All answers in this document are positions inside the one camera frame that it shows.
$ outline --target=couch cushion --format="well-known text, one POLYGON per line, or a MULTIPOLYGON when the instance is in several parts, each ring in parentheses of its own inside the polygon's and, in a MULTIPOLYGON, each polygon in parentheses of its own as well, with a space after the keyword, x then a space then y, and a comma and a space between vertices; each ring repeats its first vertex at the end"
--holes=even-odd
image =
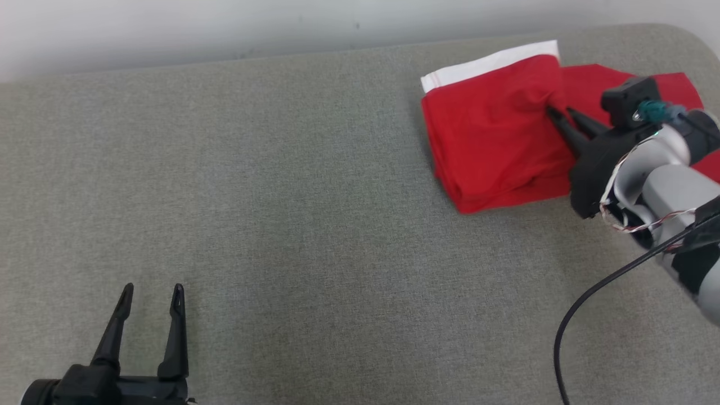
MULTIPOLYGON (((126 282, 122 370, 153 374, 182 282, 201 404, 559 403, 557 324, 641 251, 567 198, 458 214, 419 80, 552 38, 720 113, 717 57, 663 25, 1 85, 0 394, 87 363, 126 282)), ((570 398, 716 404, 719 332, 644 265, 570 324, 570 398)))

